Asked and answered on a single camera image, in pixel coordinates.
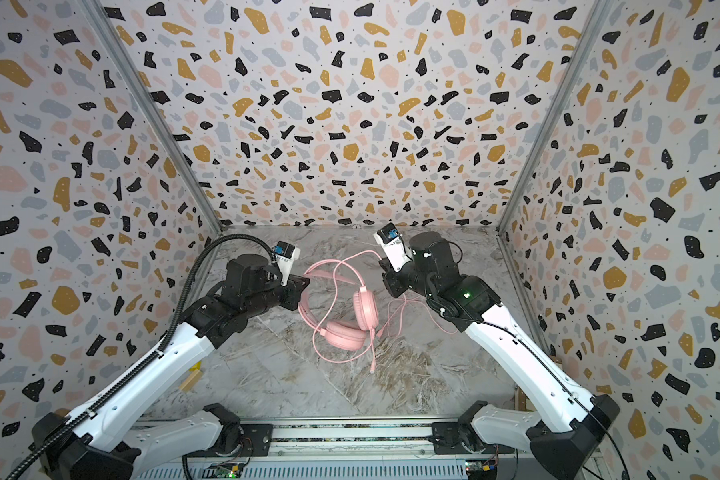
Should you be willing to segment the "pink headphones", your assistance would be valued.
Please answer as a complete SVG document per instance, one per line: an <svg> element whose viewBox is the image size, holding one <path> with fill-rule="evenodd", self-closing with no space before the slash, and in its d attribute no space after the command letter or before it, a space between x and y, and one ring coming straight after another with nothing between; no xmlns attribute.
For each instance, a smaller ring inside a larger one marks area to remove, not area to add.
<svg viewBox="0 0 720 480"><path fill-rule="evenodd" d="M328 318L322 323L311 311L308 293L304 292L298 304L298 312L302 319L313 328L318 337L329 345L348 352L362 351L368 342L374 342L380 326L378 308L374 293L366 286L365 281L358 277L351 280L338 275L338 284L353 285L351 309L343 317Z"/></svg>

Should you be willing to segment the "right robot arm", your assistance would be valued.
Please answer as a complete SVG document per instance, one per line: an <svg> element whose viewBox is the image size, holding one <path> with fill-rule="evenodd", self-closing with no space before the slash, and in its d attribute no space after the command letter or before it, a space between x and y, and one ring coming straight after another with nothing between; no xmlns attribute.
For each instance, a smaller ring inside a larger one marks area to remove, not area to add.
<svg viewBox="0 0 720 480"><path fill-rule="evenodd" d="M531 401L530 412L475 402L434 442L482 454L503 445L530 452L556 479L575 479L610 436L620 408L568 376L517 324L500 296L477 276L463 274L450 241L425 231L405 241L389 223L375 234L388 293L423 297L440 318L487 351Z"/></svg>

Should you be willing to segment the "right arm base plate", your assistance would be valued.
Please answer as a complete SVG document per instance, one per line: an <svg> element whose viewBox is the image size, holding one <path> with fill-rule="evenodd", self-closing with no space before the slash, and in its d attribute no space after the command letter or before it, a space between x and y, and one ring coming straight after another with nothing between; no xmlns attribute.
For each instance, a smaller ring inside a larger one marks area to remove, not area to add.
<svg viewBox="0 0 720 480"><path fill-rule="evenodd" d="M428 440L436 455L484 454L492 448L466 424L434 422L431 430Z"/></svg>

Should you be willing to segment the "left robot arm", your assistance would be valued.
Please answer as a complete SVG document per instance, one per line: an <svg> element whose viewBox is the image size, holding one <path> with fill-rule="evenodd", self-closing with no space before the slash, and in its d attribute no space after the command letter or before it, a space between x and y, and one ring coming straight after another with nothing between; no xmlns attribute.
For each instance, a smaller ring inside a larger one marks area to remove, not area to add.
<svg viewBox="0 0 720 480"><path fill-rule="evenodd" d="M45 415L32 429L31 458L52 479L131 479L190 453L236 456L250 450L239 416L219 403L161 427L133 426L251 318L276 307L296 310L309 284L291 274L287 259L243 254L229 261L225 279L180 314L172 335L69 414Z"/></svg>

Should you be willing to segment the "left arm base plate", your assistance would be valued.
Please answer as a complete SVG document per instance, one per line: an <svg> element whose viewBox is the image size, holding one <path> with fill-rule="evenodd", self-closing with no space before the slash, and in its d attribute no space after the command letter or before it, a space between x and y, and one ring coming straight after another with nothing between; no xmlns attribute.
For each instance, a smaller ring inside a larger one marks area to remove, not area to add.
<svg viewBox="0 0 720 480"><path fill-rule="evenodd" d="M274 426L267 423L243 423L225 426L208 452L217 456L266 457Z"/></svg>

